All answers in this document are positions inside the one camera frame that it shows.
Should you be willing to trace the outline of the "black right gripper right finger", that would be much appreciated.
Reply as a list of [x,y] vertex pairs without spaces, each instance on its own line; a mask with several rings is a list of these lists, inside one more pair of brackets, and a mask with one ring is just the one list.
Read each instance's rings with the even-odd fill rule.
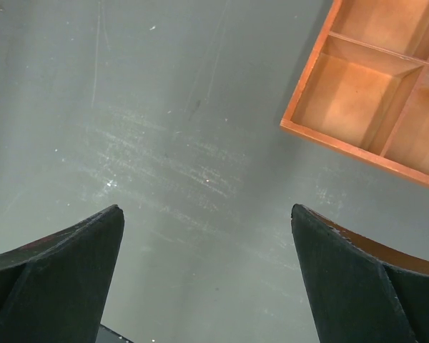
[[321,342],[429,342],[429,261],[301,204],[291,227]]

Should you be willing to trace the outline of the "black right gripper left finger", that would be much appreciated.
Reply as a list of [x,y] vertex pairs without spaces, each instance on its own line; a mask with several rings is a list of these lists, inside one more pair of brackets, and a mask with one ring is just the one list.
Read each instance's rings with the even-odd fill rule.
[[0,342],[95,342],[123,233],[112,205],[0,254]]

